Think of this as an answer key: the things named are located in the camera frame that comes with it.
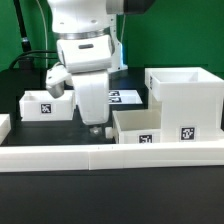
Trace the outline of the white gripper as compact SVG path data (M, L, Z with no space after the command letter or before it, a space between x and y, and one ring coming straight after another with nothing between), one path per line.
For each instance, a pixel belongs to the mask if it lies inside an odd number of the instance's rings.
M61 63L71 75L82 121L94 136L109 118L109 74L113 45L109 35L57 41Z

